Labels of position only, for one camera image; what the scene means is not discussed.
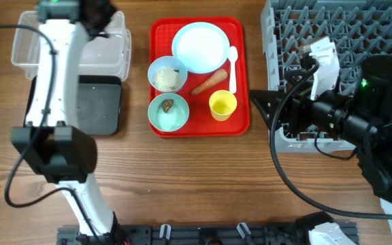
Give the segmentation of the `yellow plastic cup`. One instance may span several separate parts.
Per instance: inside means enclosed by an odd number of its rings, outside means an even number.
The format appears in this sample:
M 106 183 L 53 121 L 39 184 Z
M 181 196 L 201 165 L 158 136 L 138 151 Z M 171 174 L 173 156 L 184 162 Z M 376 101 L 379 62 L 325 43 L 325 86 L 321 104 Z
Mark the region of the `yellow plastic cup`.
M 235 95 L 226 90 L 214 92 L 209 98 L 212 117 L 217 121 L 227 120 L 237 108 L 238 101 Z

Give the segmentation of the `mint green bowl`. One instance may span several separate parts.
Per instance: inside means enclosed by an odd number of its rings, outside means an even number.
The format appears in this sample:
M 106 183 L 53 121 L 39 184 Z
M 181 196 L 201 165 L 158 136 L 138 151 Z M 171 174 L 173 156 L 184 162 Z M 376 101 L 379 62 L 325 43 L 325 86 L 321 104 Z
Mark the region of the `mint green bowl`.
M 173 107 L 164 113 L 161 104 L 165 99 L 173 99 Z M 150 124 L 162 132 L 174 132 L 181 129 L 188 121 L 190 108 L 186 100 L 175 93 L 163 93 L 156 96 L 148 106 Z

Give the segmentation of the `white rice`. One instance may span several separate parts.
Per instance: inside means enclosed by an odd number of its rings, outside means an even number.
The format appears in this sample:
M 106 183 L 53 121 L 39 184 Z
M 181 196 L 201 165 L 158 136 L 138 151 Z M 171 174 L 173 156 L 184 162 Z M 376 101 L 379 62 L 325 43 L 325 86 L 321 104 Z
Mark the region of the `white rice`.
M 154 85 L 160 91 L 176 90 L 181 87 L 183 82 L 181 71 L 174 67 L 161 67 L 154 73 Z

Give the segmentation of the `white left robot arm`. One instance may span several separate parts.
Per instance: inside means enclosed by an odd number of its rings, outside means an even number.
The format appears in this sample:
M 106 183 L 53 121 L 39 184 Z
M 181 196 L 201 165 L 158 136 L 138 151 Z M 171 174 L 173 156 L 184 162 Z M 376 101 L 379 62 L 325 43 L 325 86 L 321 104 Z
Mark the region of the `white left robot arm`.
M 11 141 L 37 175 L 66 196 L 79 222 L 81 244 L 129 244 L 95 179 L 97 145 L 79 130 L 79 64 L 85 45 L 110 23 L 109 1 L 40 1 L 34 29 L 40 36 L 39 67 L 24 126 Z

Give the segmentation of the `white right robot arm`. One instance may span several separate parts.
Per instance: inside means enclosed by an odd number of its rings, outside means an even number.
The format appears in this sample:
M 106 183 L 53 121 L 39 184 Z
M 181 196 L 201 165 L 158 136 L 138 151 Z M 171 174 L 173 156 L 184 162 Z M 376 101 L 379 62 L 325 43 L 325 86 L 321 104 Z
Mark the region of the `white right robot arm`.
M 336 60 L 305 56 L 301 69 L 286 74 L 291 90 L 252 90 L 250 100 L 270 135 L 283 123 L 291 133 L 314 125 L 351 143 L 362 176 L 380 199 L 376 218 L 388 221 L 392 235 L 392 56 L 362 61 L 353 96 L 339 94 L 339 68 Z

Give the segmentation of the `light blue bowl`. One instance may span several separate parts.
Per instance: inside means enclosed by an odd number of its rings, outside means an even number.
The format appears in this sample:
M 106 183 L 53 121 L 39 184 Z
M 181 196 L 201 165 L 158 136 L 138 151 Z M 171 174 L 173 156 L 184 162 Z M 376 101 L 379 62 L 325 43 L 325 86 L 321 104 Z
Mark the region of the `light blue bowl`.
M 149 83 L 162 93 L 177 93 L 184 86 L 187 78 L 186 66 L 174 56 L 157 58 L 148 69 Z

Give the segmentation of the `brown food scrap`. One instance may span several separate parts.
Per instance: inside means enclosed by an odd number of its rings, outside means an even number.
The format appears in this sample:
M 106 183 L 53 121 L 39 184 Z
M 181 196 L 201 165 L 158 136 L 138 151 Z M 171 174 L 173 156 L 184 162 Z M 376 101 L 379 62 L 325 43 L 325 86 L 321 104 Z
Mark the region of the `brown food scrap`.
M 169 110 L 173 107 L 174 100 L 173 99 L 165 99 L 161 104 L 161 109 L 164 113 L 168 113 Z

